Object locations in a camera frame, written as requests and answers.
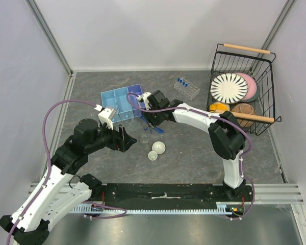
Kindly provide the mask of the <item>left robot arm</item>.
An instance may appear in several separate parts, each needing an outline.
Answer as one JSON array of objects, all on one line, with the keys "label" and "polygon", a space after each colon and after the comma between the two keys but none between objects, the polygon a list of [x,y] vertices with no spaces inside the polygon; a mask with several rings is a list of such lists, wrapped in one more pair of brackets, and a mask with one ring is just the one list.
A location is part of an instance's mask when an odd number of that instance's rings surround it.
[{"label": "left robot arm", "polygon": [[124,126],[109,129],[94,119],[82,119],[62,146],[57,148],[48,168],[32,194],[11,215],[0,218],[0,226],[18,244],[43,244],[50,230],[71,209],[84,201],[101,198],[102,182],[91,174],[54,201],[59,191],[88,162],[88,156],[103,148],[125,152],[137,141]]}]

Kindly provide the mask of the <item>blue safety glasses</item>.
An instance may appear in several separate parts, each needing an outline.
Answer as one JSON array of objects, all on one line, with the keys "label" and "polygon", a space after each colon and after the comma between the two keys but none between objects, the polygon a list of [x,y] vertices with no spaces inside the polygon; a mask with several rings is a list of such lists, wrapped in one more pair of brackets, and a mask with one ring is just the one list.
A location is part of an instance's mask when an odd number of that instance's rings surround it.
[{"label": "blue safety glasses", "polygon": [[141,116],[140,119],[146,124],[146,127],[144,128],[144,131],[149,131],[151,134],[152,134],[153,130],[155,130],[156,132],[158,132],[158,133],[160,133],[160,134],[162,134],[162,133],[165,132],[163,129],[161,129],[161,128],[159,128],[159,127],[154,127],[154,128],[152,128],[152,127],[149,125],[149,123],[147,122],[147,120],[146,120],[143,116]]}]

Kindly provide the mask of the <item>blue compartment organizer box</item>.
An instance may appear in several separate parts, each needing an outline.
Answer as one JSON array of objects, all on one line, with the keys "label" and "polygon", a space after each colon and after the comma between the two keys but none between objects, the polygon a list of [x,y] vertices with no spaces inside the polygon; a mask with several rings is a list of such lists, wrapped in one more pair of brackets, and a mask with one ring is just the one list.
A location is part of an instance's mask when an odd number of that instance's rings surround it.
[{"label": "blue compartment organizer box", "polygon": [[126,95],[129,92],[133,92],[136,95],[141,95],[143,93],[140,84],[121,87],[101,93],[102,106],[112,107],[117,111],[112,119],[113,123],[141,117],[141,111],[133,107],[126,99]]}]

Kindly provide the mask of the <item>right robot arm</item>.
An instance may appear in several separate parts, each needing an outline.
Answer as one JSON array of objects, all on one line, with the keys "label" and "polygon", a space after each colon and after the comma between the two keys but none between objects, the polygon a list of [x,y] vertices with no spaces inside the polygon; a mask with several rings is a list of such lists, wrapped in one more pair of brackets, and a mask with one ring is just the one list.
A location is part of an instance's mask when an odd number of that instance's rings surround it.
[{"label": "right robot arm", "polygon": [[246,136],[232,113],[208,113],[180,100],[170,101],[159,90],[138,95],[136,100],[138,104],[144,104],[142,115],[152,127],[164,121],[172,121],[206,132],[215,153],[222,158],[223,182],[226,185],[223,188],[224,197],[229,201],[235,201],[241,196],[240,185],[244,182],[242,154]]}]

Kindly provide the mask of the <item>clear test tube rack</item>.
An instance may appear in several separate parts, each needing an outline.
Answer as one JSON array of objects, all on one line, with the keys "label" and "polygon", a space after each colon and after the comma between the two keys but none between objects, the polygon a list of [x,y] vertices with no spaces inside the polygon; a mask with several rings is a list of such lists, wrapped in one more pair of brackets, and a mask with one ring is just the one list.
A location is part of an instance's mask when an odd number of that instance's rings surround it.
[{"label": "clear test tube rack", "polygon": [[185,83],[188,83],[188,87],[185,87],[185,85],[182,85],[182,83],[178,82],[178,80],[174,83],[174,89],[178,91],[180,94],[183,94],[185,97],[187,97],[189,100],[193,100],[200,92],[200,89],[186,80],[185,78],[181,77]]}]

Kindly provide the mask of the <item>black wire dish basket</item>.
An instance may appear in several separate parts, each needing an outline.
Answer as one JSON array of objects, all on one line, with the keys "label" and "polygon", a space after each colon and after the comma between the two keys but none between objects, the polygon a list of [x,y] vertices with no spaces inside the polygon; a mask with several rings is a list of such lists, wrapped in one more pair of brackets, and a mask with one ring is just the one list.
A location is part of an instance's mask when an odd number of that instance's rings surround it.
[{"label": "black wire dish basket", "polygon": [[239,50],[218,44],[216,47],[210,82],[218,75],[225,73],[243,73],[257,84],[258,96],[250,99],[248,104],[254,109],[258,116],[269,117],[272,122],[260,120],[247,121],[243,126],[248,133],[261,135],[276,121],[281,122],[282,118],[276,115],[275,92],[273,81],[272,62],[275,60],[275,53],[262,54],[255,51]]}]

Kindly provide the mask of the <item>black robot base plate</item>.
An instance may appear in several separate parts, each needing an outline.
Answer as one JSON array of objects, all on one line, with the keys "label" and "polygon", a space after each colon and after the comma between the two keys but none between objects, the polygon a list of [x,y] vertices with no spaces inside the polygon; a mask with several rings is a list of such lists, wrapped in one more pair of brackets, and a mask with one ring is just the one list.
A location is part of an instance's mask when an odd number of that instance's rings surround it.
[{"label": "black robot base plate", "polygon": [[123,209],[215,208],[218,202],[248,203],[253,190],[242,184],[231,190],[214,184],[121,184],[102,185],[89,201]]}]

